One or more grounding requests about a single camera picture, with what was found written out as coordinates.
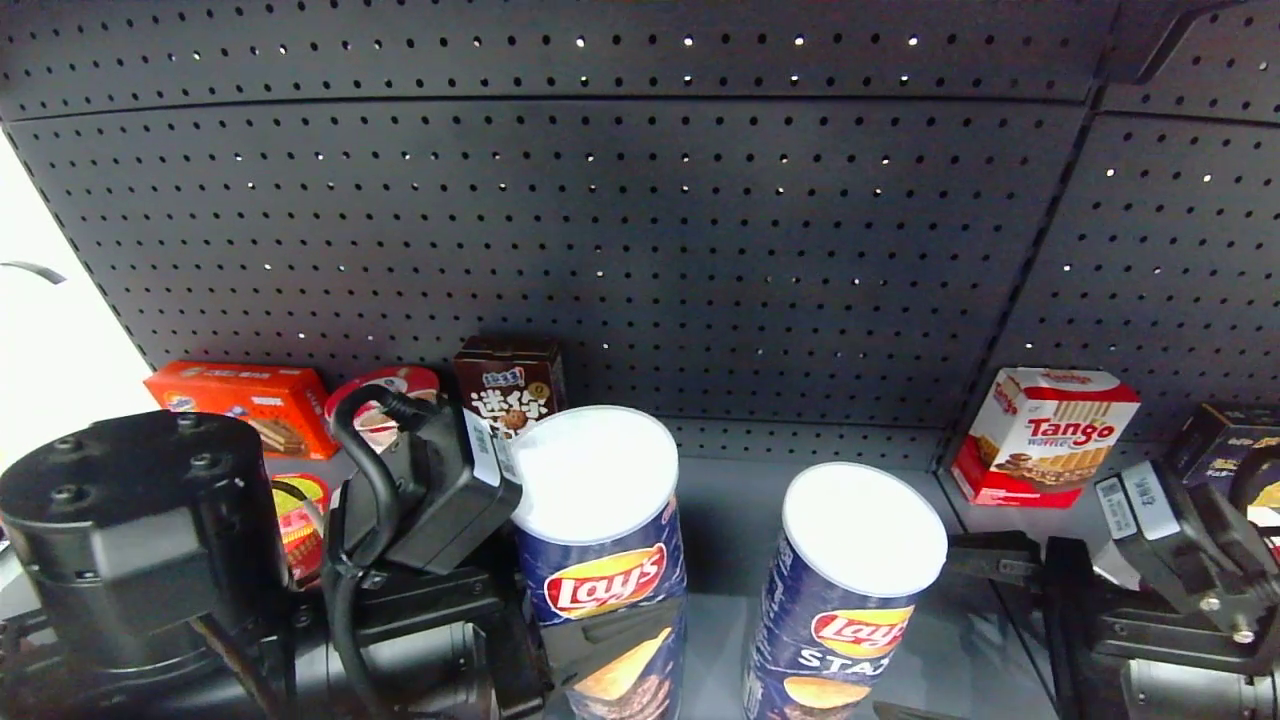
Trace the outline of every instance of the white plastic lid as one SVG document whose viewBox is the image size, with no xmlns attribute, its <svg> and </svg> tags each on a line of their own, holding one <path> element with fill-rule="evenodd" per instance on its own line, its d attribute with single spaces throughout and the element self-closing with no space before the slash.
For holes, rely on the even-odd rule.
<svg viewBox="0 0 1280 720">
<path fill-rule="evenodd" d="M 595 405 L 539 420 L 516 438 L 512 455 L 525 492 L 511 519 L 559 544 L 620 538 L 676 492 L 676 441 L 630 407 Z"/>
<path fill-rule="evenodd" d="M 947 532 L 933 506 L 893 475 L 855 462 L 796 475 L 782 527 L 822 577 L 873 597 L 923 591 L 947 559 Z"/>
</svg>

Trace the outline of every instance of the white wall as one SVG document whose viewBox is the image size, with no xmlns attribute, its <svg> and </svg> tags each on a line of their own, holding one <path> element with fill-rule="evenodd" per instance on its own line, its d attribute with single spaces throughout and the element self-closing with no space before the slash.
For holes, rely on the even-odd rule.
<svg viewBox="0 0 1280 720">
<path fill-rule="evenodd" d="M 13 260 L 67 282 L 0 266 L 0 469 L 95 420 L 156 409 L 150 370 L 0 137 L 0 261 Z"/>
</svg>

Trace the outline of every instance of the snack package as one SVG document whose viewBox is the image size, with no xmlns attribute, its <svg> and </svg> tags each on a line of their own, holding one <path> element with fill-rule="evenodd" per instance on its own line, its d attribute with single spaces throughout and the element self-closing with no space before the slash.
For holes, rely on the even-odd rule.
<svg viewBox="0 0 1280 720">
<path fill-rule="evenodd" d="M 564 365 L 552 340 L 472 337 L 453 357 L 463 407 L 513 438 L 564 410 Z"/>
<path fill-rule="evenodd" d="M 321 518 L 329 510 L 329 486 L 315 475 L 306 473 L 275 475 L 271 483 L 285 483 L 305 495 L 320 511 Z M 302 509 L 302 502 L 292 493 L 273 487 L 271 497 L 275 500 L 275 519 L 280 525 L 280 541 L 289 561 L 289 573 L 294 583 L 305 583 L 320 574 L 320 565 L 324 564 L 324 538 Z"/>
<path fill-rule="evenodd" d="M 1169 446 L 1165 461 L 1174 477 L 1192 487 L 1212 483 L 1229 497 L 1235 470 L 1249 454 L 1280 446 L 1280 406 L 1204 402 Z M 1254 477 L 1258 507 L 1280 507 L 1280 462 Z"/>
<path fill-rule="evenodd" d="M 325 392 L 310 368 L 169 363 L 143 380 L 174 413 L 239 418 L 262 438 L 262 452 L 328 460 L 338 451 L 324 419 Z"/>
<path fill-rule="evenodd" d="M 351 395 L 357 387 L 366 384 L 379 384 L 387 389 L 431 402 L 436 402 L 440 395 L 440 378 L 431 370 L 415 365 L 392 365 L 361 375 L 335 389 L 324 406 L 325 421 L 333 420 L 333 411 L 342 402 L 342 398 Z M 365 438 L 378 452 L 387 450 L 399 434 L 396 432 L 396 421 L 384 415 L 376 402 L 366 402 L 357 410 L 355 423 L 360 437 Z"/>
<path fill-rule="evenodd" d="M 544 626 L 685 597 L 676 442 L 626 407 L 561 413 L 522 434 L 512 514 L 534 619 Z M 675 720 L 685 612 L 567 691 L 580 720 Z"/>
<path fill-rule="evenodd" d="M 938 514 L 893 475 L 854 462 L 796 475 L 744 662 L 746 719 L 852 717 L 946 556 Z"/>
<path fill-rule="evenodd" d="M 1002 369 L 951 474 L 974 505 L 1070 507 L 1138 404 L 1108 373 Z"/>
</svg>

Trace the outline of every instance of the black plastic housing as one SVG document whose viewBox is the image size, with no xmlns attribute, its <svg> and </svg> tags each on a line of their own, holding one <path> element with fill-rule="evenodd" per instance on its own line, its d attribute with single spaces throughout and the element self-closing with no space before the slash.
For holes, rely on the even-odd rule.
<svg viewBox="0 0 1280 720">
<path fill-rule="evenodd" d="M 86 671 L 169 676 L 218 662 L 186 620 L 244 646 L 287 611 L 261 441 L 223 415 L 97 423 L 0 475 L 0 521 L 59 639 Z"/>
<path fill-rule="evenodd" d="M 511 518 L 520 505 L 520 483 L 506 474 L 497 484 L 476 478 L 471 448 L 462 409 L 451 404 L 383 451 L 404 507 L 401 532 L 384 560 L 444 574 Z M 364 473 L 352 475 L 340 506 L 343 547 L 351 552 L 376 516 Z"/>
</svg>

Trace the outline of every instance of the blue chip canister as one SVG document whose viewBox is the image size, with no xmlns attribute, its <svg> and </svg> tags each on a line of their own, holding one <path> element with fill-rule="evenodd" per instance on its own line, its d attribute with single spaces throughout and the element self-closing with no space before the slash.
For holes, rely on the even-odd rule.
<svg viewBox="0 0 1280 720">
<path fill-rule="evenodd" d="M 614 406 L 552 415 L 512 455 L 520 569 L 541 625 L 685 596 L 676 442 L 654 418 Z M 581 720 L 675 720 L 685 612 L 566 693 Z"/>
<path fill-rule="evenodd" d="M 852 717 L 946 556 L 938 514 L 893 475 L 852 462 L 796 475 L 745 659 L 748 720 Z"/>
</svg>

